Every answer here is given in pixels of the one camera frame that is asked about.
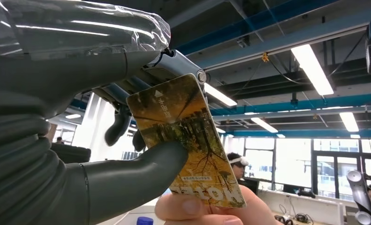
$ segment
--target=desk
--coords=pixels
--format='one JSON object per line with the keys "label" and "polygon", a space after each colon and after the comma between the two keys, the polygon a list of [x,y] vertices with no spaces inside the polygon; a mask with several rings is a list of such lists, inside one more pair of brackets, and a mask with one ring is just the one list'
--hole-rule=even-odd
{"label": "desk", "polygon": [[[276,215],[283,216],[284,215],[281,212],[272,212],[272,213],[273,213],[274,216],[276,216]],[[292,221],[293,221],[293,225],[311,225],[312,224],[312,222],[309,222],[309,223],[306,224],[306,223],[299,222],[299,221],[297,221],[295,219],[292,219]],[[326,225],[326,224],[323,224],[323,223],[315,222],[314,221],[314,225]]]}
{"label": "desk", "polygon": [[340,203],[271,190],[259,192],[258,197],[263,200],[276,215],[283,215],[283,213],[281,213],[281,208],[283,206],[291,215],[297,213],[310,215],[314,220],[314,225],[318,225],[319,223],[344,225],[343,205]]}

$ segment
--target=blue bottle cap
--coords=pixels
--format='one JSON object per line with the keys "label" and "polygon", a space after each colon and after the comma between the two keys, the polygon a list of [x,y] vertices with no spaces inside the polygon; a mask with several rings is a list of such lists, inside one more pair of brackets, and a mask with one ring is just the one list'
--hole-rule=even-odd
{"label": "blue bottle cap", "polygon": [[153,219],[149,217],[139,217],[137,219],[137,225],[153,225]]}

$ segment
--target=gray robotic arm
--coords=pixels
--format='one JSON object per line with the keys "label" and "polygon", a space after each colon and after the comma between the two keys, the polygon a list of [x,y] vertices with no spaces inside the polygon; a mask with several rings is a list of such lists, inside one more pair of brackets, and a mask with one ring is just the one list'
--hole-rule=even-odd
{"label": "gray robotic arm", "polygon": [[350,171],[347,174],[347,180],[359,209],[355,214],[355,219],[361,225],[371,225],[371,200],[366,190],[366,181],[363,174],[357,170]]}
{"label": "gray robotic arm", "polygon": [[147,87],[135,85],[143,84],[136,74],[165,61],[163,55],[148,66],[169,37],[159,16],[124,7],[0,0],[0,225],[97,224],[168,188],[188,157],[178,143],[155,146],[132,161],[66,165],[43,136],[46,119],[62,113],[74,95],[100,88],[118,112],[119,123],[106,137],[115,142],[129,124],[121,104],[130,93],[126,83],[138,89],[133,92]]}
{"label": "gray robotic arm", "polygon": [[359,211],[355,214],[356,220],[361,225],[371,225],[371,199],[368,195],[366,181],[371,180],[371,176],[362,174],[359,171],[350,171],[347,174],[354,201]]}
{"label": "gray robotic arm", "polygon": [[[206,97],[204,91],[204,83],[206,82],[206,73],[203,69],[197,66],[195,63],[190,61],[181,52],[177,50],[169,50],[168,48],[163,50],[160,56],[156,57],[152,62],[148,63],[139,73],[147,74],[159,74],[169,73],[173,77],[194,74],[201,85],[201,88]],[[129,81],[134,84],[135,90],[130,89],[130,92],[140,91],[150,88],[151,85],[144,82],[137,76],[129,78]],[[126,86],[123,83],[111,83],[104,87],[98,87],[93,91],[104,99],[109,99],[111,104],[116,108],[115,122],[107,130],[105,140],[108,145],[113,145],[116,141],[125,133],[127,130],[131,114],[126,106],[126,98],[129,96],[128,92],[125,91]],[[145,147],[145,143],[141,137],[139,131],[137,131],[133,137],[133,143],[136,150],[142,150]]]}

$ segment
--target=plastic wrap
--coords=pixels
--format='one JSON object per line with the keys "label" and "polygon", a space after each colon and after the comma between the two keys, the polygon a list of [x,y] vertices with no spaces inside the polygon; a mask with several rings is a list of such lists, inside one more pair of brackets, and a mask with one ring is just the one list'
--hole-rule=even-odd
{"label": "plastic wrap", "polygon": [[161,51],[169,42],[170,27],[156,14],[79,0],[0,0],[0,56]]}

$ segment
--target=human hand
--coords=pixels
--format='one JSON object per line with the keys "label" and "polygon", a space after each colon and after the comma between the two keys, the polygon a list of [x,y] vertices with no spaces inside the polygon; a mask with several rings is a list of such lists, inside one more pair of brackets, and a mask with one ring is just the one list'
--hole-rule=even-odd
{"label": "human hand", "polygon": [[277,225],[271,210],[250,189],[239,186],[246,208],[219,208],[204,205],[192,195],[164,195],[155,206],[156,216],[165,225]]}

